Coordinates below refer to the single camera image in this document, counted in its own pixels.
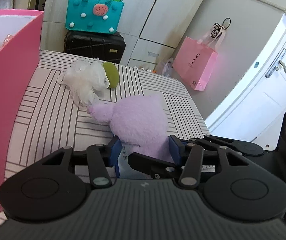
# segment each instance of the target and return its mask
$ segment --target door handle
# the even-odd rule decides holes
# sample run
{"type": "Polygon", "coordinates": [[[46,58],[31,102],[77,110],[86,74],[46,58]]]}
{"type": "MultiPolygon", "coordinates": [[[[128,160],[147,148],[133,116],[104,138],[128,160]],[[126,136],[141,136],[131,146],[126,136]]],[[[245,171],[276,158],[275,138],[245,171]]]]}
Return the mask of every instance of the door handle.
{"type": "Polygon", "coordinates": [[[285,63],[284,63],[282,60],[279,60],[279,64],[283,67],[284,72],[285,72],[285,74],[286,74],[286,66],[285,66],[285,63]]]}
{"type": "Polygon", "coordinates": [[[283,48],[283,50],[276,56],[276,58],[273,60],[273,63],[268,68],[268,71],[265,74],[266,78],[269,78],[273,74],[274,71],[278,71],[280,65],[282,65],[282,67],[286,73],[286,66],[285,66],[284,62],[282,61],[282,59],[284,58],[285,55],[286,55],[286,49],[283,48]]]}

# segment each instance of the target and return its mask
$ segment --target plush toy ear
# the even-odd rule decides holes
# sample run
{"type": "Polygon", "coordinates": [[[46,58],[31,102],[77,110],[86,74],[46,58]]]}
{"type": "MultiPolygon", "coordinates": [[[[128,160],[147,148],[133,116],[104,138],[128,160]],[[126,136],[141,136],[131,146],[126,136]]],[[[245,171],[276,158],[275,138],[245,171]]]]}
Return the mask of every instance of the plush toy ear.
{"type": "Polygon", "coordinates": [[[112,120],[114,104],[97,103],[90,105],[86,108],[88,114],[90,114],[96,121],[107,123],[112,120]]]}

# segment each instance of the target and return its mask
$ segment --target pink paper bag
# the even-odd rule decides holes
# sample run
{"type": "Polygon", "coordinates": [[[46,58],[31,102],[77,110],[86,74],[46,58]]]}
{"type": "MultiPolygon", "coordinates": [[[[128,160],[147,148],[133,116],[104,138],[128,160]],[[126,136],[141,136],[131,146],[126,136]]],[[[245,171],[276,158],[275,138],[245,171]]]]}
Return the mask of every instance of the pink paper bag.
{"type": "Polygon", "coordinates": [[[225,37],[225,29],[222,27],[218,33],[217,37],[220,37],[214,49],[210,48],[210,45],[215,39],[209,44],[203,43],[210,34],[211,31],[207,32],[198,41],[186,37],[173,63],[176,72],[194,90],[204,91],[216,63],[216,50],[225,37]]]}

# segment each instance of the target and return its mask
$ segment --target white wardrobe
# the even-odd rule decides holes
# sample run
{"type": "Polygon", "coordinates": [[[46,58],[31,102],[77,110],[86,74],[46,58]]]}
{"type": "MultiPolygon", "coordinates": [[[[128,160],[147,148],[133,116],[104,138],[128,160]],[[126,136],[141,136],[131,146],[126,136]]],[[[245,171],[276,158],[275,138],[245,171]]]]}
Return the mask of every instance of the white wardrobe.
{"type": "MultiPolygon", "coordinates": [[[[41,49],[63,51],[68,0],[46,0],[41,49]]],[[[117,31],[126,49],[121,64],[153,69],[171,57],[202,0],[123,0],[117,31]]]]}

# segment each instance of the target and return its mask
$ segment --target pink box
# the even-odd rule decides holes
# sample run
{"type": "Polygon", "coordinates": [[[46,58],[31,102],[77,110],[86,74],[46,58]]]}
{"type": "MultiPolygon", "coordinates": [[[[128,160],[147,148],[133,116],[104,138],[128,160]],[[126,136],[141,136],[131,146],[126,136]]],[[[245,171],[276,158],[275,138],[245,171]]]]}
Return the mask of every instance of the pink box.
{"type": "Polygon", "coordinates": [[[0,10],[0,185],[16,114],[39,62],[42,21],[42,11],[0,10]],[[14,37],[2,47],[8,34],[14,37]]]}

